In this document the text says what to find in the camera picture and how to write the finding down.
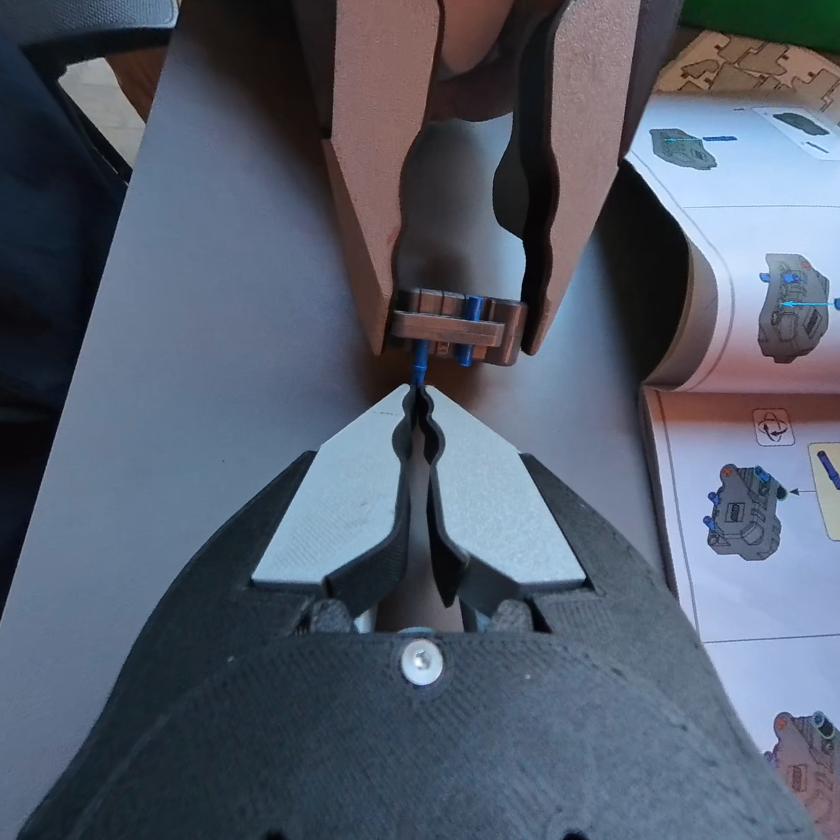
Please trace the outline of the person's left hand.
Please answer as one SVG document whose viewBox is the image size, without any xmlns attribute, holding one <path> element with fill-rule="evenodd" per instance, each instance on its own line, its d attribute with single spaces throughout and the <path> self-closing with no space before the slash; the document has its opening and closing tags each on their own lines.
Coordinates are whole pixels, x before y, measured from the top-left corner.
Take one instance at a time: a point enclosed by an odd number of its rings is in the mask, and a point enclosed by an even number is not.
<svg viewBox="0 0 840 840">
<path fill-rule="evenodd" d="M 517 100 L 522 55 L 561 1 L 444 1 L 441 71 L 428 119 L 484 122 L 509 114 Z"/>
</svg>

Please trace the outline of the grey lego motor block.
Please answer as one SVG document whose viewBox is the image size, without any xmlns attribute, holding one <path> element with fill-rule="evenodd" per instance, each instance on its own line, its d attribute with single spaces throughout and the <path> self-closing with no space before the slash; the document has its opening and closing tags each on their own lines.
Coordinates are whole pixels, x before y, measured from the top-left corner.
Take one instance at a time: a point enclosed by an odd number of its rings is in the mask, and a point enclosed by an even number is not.
<svg viewBox="0 0 840 840">
<path fill-rule="evenodd" d="M 528 307 L 522 301 L 483 297 L 484 306 L 478 323 L 460 317 L 467 295 L 463 293 L 413 288 L 400 290 L 395 299 L 386 344 L 410 350 L 416 340 L 429 342 L 429 356 L 456 359 L 464 332 L 472 327 L 474 362 L 512 366 L 518 359 Z"/>
</svg>

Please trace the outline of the white instruction booklet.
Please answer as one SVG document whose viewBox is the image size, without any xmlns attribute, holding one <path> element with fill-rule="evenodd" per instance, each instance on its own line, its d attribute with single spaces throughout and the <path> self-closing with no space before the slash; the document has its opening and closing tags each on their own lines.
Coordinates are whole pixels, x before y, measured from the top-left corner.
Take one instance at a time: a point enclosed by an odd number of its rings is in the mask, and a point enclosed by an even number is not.
<svg viewBox="0 0 840 840">
<path fill-rule="evenodd" d="M 838 128 L 659 94 L 628 159 L 688 257 L 640 396 L 670 577 L 764 759 L 838 838 Z"/>
</svg>

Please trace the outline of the wooden puzzle sheet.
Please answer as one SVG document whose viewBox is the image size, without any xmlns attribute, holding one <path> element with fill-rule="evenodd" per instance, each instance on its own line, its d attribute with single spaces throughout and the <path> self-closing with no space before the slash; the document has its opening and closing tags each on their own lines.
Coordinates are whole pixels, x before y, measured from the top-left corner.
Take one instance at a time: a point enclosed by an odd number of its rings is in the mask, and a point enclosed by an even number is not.
<svg viewBox="0 0 840 840">
<path fill-rule="evenodd" d="M 792 101 L 839 120 L 838 53 L 712 30 L 690 31 L 658 74 L 657 93 Z"/>
</svg>

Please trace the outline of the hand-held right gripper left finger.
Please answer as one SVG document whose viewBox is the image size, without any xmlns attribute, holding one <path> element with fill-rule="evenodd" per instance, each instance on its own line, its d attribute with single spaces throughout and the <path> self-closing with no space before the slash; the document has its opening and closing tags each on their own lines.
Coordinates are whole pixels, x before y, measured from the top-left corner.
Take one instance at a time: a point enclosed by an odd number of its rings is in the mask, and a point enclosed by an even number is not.
<svg viewBox="0 0 840 840">
<path fill-rule="evenodd" d="M 415 391 L 399 385 L 324 442 L 267 543 L 254 585 L 374 610 L 406 570 Z"/>
</svg>

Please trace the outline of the green plastic bin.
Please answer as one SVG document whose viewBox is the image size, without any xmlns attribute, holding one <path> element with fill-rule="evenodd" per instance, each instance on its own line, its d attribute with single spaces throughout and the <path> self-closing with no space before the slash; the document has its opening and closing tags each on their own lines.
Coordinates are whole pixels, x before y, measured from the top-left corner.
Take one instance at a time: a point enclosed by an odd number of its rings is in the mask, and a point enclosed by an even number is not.
<svg viewBox="0 0 840 840">
<path fill-rule="evenodd" d="M 838 1 L 685 1 L 679 21 L 817 51 L 839 50 Z"/>
</svg>

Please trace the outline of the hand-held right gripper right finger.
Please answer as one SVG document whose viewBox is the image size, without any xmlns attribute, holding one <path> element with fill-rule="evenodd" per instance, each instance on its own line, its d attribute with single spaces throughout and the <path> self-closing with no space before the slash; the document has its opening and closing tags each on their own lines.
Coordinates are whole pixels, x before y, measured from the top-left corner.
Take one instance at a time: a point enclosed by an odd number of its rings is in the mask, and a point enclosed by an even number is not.
<svg viewBox="0 0 840 840">
<path fill-rule="evenodd" d="M 437 591 L 483 632 L 505 601 L 583 592 L 587 576 L 518 449 L 438 388 L 418 388 Z"/>
</svg>

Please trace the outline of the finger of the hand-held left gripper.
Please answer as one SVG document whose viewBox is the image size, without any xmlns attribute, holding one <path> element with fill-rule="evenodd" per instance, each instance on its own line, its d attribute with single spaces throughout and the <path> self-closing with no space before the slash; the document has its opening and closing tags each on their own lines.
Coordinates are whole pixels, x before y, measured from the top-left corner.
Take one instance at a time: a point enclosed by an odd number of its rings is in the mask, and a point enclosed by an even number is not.
<svg viewBox="0 0 840 840">
<path fill-rule="evenodd" d="M 323 141 L 355 310 L 386 345 L 403 230 L 406 158 L 427 117 L 440 42 L 436 1 L 338 1 L 332 120 Z"/>
<path fill-rule="evenodd" d="M 496 216 L 523 246 L 529 355 L 550 331 L 616 175 L 640 5 L 542 2 L 527 18 Z"/>
</svg>

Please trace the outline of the black office chair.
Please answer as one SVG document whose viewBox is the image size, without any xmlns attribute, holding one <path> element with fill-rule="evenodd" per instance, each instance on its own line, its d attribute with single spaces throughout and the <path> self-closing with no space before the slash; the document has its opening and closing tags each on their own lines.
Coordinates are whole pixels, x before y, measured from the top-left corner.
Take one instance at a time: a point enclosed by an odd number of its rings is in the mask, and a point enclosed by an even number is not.
<svg viewBox="0 0 840 840">
<path fill-rule="evenodd" d="M 104 58 L 147 122 L 180 12 L 176 1 L 2 1 L 2 31 L 18 47 L 94 159 L 129 184 L 131 165 L 61 87 L 68 67 Z"/>
</svg>

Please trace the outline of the person's dark blue clothing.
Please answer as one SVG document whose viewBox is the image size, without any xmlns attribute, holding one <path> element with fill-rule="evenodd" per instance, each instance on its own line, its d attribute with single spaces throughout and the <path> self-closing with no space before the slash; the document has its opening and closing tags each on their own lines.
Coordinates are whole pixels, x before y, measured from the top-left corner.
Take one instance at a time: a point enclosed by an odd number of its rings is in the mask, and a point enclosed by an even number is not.
<svg viewBox="0 0 840 840">
<path fill-rule="evenodd" d="M 24 52 L 2 33 L 2 608 L 126 189 Z"/>
</svg>

